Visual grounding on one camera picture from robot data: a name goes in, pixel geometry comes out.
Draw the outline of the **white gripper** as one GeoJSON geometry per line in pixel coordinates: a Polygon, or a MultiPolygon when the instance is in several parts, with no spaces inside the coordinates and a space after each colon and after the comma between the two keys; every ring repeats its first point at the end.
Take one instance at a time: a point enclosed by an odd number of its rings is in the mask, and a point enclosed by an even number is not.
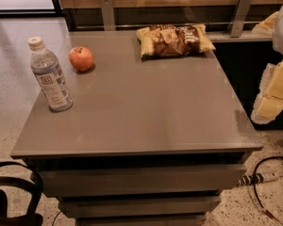
{"type": "MultiPolygon", "coordinates": [[[[273,48],[283,55],[283,6],[252,29],[254,34],[271,36],[273,48]]],[[[251,120],[256,124],[274,121],[283,111],[283,61],[268,63],[261,76],[259,93],[254,101],[251,120]]]]}

